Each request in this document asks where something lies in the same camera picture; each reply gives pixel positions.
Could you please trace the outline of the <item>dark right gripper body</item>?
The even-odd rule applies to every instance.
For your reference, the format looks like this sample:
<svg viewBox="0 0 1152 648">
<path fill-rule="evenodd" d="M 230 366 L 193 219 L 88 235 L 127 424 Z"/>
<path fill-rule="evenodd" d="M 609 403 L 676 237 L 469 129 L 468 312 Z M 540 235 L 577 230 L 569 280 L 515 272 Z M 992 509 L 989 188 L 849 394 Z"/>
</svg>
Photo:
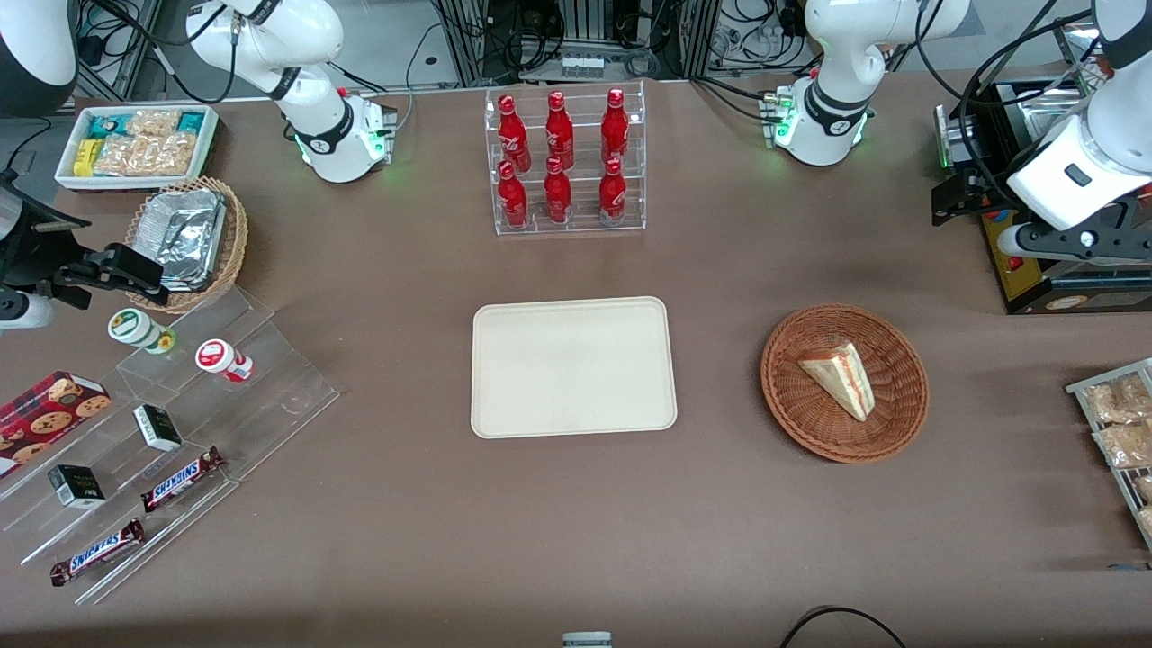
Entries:
<svg viewBox="0 0 1152 648">
<path fill-rule="evenodd" d="M 91 221 L 30 197 L 14 184 L 13 178 L 1 179 L 1 198 L 3 284 L 13 288 L 33 286 L 84 259 L 88 249 L 76 241 L 74 232 L 90 227 Z"/>
</svg>

